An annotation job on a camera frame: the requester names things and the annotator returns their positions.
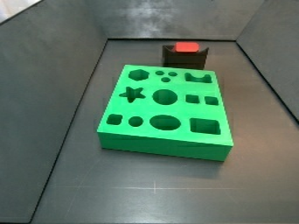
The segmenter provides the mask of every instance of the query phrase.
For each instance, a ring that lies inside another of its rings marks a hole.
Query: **rectangular hole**
[[[215,105],[215,106],[221,105],[218,97],[206,96],[205,101],[206,101],[206,104],[209,104],[209,105]]]
[[[219,135],[221,123],[217,120],[191,118],[191,132]]]
[[[194,95],[194,94],[187,94],[186,95],[186,101],[189,103],[201,103],[201,97],[198,95]]]
[[[107,124],[119,125],[122,123],[123,116],[122,115],[110,115],[107,118]]]

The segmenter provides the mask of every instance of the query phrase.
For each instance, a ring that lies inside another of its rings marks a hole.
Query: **green shape sorter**
[[[234,142],[217,74],[125,66],[98,136],[106,149],[225,161]]]

